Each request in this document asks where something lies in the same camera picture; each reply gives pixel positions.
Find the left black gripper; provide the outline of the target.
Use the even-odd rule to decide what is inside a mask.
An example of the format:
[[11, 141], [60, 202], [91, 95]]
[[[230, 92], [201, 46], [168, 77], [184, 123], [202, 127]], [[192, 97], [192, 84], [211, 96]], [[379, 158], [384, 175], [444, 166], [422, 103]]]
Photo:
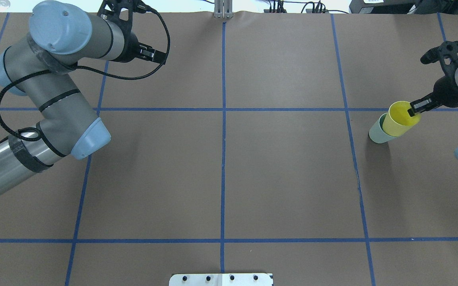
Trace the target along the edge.
[[168, 54], [153, 47], [138, 42], [137, 36], [122, 32], [123, 46], [121, 53], [113, 61], [117, 63], [129, 63], [134, 59], [146, 60], [149, 62], [165, 65]]

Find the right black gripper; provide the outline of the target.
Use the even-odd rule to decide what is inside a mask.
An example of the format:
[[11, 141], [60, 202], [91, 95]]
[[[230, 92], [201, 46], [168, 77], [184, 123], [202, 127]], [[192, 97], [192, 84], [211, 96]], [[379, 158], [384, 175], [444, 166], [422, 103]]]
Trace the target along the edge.
[[413, 117], [440, 106], [458, 107], [458, 87], [455, 80], [447, 76], [441, 77], [435, 82], [432, 95], [412, 101], [407, 113]]

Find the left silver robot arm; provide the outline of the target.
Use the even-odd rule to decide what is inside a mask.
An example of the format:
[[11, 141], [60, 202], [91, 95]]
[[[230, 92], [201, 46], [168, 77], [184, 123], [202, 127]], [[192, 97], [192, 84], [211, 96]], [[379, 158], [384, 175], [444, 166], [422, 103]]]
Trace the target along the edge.
[[[133, 14], [156, 15], [167, 35], [167, 50], [140, 43]], [[111, 134], [69, 76], [86, 70], [130, 80], [80, 65], [83, 58], [128, 63], [134, 59], [165, 65], [171, 38], [160, 13], [142, 0], [104, 0], [96, 15], [75, 5], [45, 0], [33, 7], [29, 31], [0, 55], [0, 195], [42, 173], [69, 155], [81, 160], [111, 141]], [[1, 115], [7, 93], [27, 96], [43, 119], [10, 128]]]

